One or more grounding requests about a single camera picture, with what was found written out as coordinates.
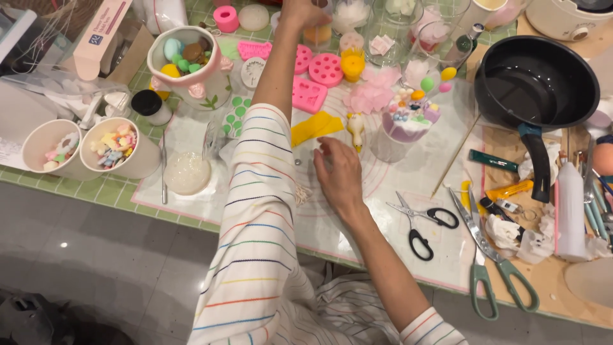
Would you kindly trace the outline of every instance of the sleeve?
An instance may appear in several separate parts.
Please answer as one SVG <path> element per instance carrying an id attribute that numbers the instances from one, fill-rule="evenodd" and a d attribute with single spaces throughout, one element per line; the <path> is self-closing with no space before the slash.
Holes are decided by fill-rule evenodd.
<path id="1" fill-rule="evenodd" d="M 255 104 L 229 170 L 228 200 L 188 344 L 262 344 L 279 325 L 280 299 L 297 270 L 295 169 L 283 113 Z"/>
<path id="2" fill-rule="evenodd" d="M 443 321 L 434 307 L 424 311 L 400 332 L 400 339 L 403 345 L 468 345 L 464 336 Z"/>

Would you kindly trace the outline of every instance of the white duck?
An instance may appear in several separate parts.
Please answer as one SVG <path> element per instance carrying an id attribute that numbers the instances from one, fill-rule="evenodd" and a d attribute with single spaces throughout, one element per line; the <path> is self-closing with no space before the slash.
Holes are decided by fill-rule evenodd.
<path id="1" fill-rule="evenodd" d="M 347 130 L 353 136 L 353 147 L 357 153 L 362 150 L 362 132 L 364 131 L 364 119 L 361 113 L 347 114 Z"/>

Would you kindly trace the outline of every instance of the green-handled scissors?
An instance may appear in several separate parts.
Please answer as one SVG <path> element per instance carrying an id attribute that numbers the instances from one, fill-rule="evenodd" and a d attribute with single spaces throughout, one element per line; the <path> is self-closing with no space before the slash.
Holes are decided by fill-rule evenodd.
<path id="1" fill-rule="evenodd" d="M 536 290 L 530 285 L 528 279 L 524 277 L 524 275 L 517 270 L 513 264 L 500 256 L 498 252 L 487 242 L 485 237 L 483 237 L 483 233 L 481 229 L 483 229 L 483 225 L 481 223 L 481 216 L 479 215 L 479 211 L 477 210 L 477 204 L 474 201 L 474 195 L 472 190 L 468 189 L 468 198 L 470 200 L 470 209 L 471 213 L 462 206 L 460 200 L 455 195 L 454 191 L 450 188 L 449 193 L 451 193 L 451 198 L 455 202 L 455 206 L 458 208 L 462 219 L 466 223 L 466 226 L 470 230 L 470 235 L 472 235 L 475 243 L 477 244 L 476 253 L 474 255 L 474 264 L 470 268 L 470 298 L 473 301 L 473 309 L 477 313 L 477 315 L 481 316 L 483 319 L 488 321 L 494 321 L 498 319 L 498 306 L 496 304 L 496 295 L 492 290 L 492 283 L 490 282 L 490 276 L 487 274 L 487 268 L 485 267 L 485 256 L 489 257 L 496 263 L 496 268 L 498 268 L 498 272 L 500 272 L 500 276 L 506 285 L 507 290 L 513 297 L 515 304 L 517 307 L 526 312 L 535 312 L 539 307 L 539 298 Z M 531 304 L 529 307 L 526 307 L 522 302 L 522 299 L 519 297 L 517 290 L 513 286 L 513 282 L 511 281 L 511 276 L 515 276 L 519 279 L 520 282 L 524 285 L 524 287 L 530 293 Z M 477 305 L 477 283 L 482 282 L 483 288 L 485 290 L 485 295 L 489 300 L 490 307 L 492 308 L 492 315 L 485 316 L 479 310 L 479 306 Z"/>

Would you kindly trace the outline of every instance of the person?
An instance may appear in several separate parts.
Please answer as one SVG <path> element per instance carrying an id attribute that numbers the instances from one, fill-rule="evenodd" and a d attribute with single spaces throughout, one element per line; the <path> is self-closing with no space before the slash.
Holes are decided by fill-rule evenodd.
<path id="1" fill-rule="evenodd" d="M 295 53 L 304 28 L 331 20 L 310 0 L 283 1 L 275 43 L 229 166 L 218 251 L 188 344 L 468 344 L 430 306 L 379 231 L 362 199 L 356 150 L 333 138 L 318 139 L 314 167 L 368 273 L 314 287 L 299 265 L 290 131 Z"/>

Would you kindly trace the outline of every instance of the black pan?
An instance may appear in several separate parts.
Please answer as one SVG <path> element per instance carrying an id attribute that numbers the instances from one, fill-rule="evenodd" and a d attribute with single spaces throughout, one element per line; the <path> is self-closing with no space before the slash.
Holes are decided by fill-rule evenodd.
<path id="1" fill-rule="evenodd" d="M 549 202 L 549 159 L 543 130 L 576 126 L 596 111 L 600 87 L 590 66 L 550 39 L 513 36 L 493 44 L 474 80 L 479 111 L 519 130 L 535 171 L 532 198 Z"/>

